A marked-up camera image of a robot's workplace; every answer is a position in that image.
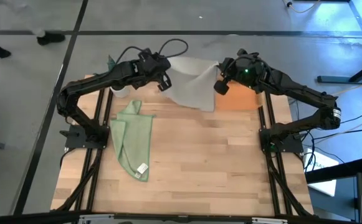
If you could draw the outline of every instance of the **white towel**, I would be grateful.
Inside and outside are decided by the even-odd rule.
[[[171,68],[167,74],[173,86],[164,96],[175,103],[213,112],[215,109],[214,84],[217,80],[218,62],[190,57],[168,59]]]

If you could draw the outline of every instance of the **orange towel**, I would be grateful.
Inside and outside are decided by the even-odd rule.
[[[228,83],[226,95],[216,93],[216,110],[256,110],[262,105],[260,95],[236,82]]]

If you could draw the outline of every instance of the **gray floor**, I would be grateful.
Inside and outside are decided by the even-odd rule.
[[[81,0],[30,1],[47,29],[72,30]],[[310,3],[295,3],[306,8]],[[10,12],[0,6],[0,28],[26,29]],[[357,31],[360,30],[346,3],[321,3],[305,14],[285,9],[282,0],[95,0],[90,1],[81,30],[298,30]],[[158,50],[174,36],[169,35],[88,35],[78,36],[64,83],[85,74],[104,72],[107,55],[116,57],[125,47],[136,45]],[[189,43],[190,57],[222,60],[234,57],[239,48],[260,52],[274,68],[289,74],[296,82],[328,93],[351,85],[324,85],[315,81],[318,75],[351,76],[362,69],[362,39],[324,37],[257,37],[257,36],[176,36]],[[40,47],[35,37],[0,35],[0,44],[13,56],[0,60],[0,215],[12,212],[31,149],[37,137],[44,112],[61,68],[68,45],[65,43]],[[169,45],[165,54],[181,50],[182,45]],[[128,52],[124,60],[135,58]],[[362,88],[341,95],[338,105],[343,119],[362,114]],[[293,118],[297,108],[291,106]],[[300,118],[309,116],[314,108],[299,103]],[[344,124],[346,130],[360,121]],[[59,173],[64,137],[64,119],[55,113],[42,151],[26,213],[49,210]],[[334,131],[312,131],[324,136]],[[318,145],[345,162],[362,158],[362,133],[354,133]]]

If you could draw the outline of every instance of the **white cable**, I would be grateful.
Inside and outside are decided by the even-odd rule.
[[[320,2],[320,0],[317,0],[316,3],[315,3],[313,6],[309,7],[308,9],[306,9],[306,10],[304,10],[304,11],[298,11],[298,10],[296,10],[296,9],[293,7],[293,5],[290,5],[290,6],[287,6],[287,7],[291,8],[293,11],[295,11],[295,12],[297,12],[297,13],[304,13],[304,12],[309,11],[309,10],[312,9],[313,7],[315,7],[319,2]]]
[[[347,133],[348,131],[352,131],[352,130],[360,127],[360,126],[362,126],[362,124],[360,124],[360,125],[358,125],[358,126],[355,126],[354,128],[351,128],[351,129],[349,129],[349,130],[347,130],[347,131],[343,131],[342,133],[337,133],[337,134],[335,134],[335,135],[332,135],[332,136],[329,136],[329,137],[327,137],[327,138],[324,138],[324,139],[322,139],[321,141],[316,142],[315,144],[321,143],[321,142],[323,142],[324,140],[327,140],[327,139],[330,139],[330,138],[339,136],[339,135],[341,135],[341,134],[345,134],[345,133]]]
[[[333,96],[337,96],[337,95],[340,95],[340,94],[342,94],[342,93],[346,93],[346,92],[348,92],[348,91],[350,91],[350,90],[355,90],[355,89],[357,89],[357,88],[361,88],[361,87],[362,87],[362,85],[360,85],[360,86],[356,86],[356,87],[349,88],[349,89],[346,89],[346,90],[343,90],[343,91],[339,91],[339,92],[334,93],[334,94],[331,94],[331,95],[333,95]]]

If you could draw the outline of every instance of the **green towel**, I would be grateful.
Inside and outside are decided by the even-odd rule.
[[[154,115],[140,115],[141,101],[131,101],[110,121],[117,160],[134,178],[149,179],[151,125]]]

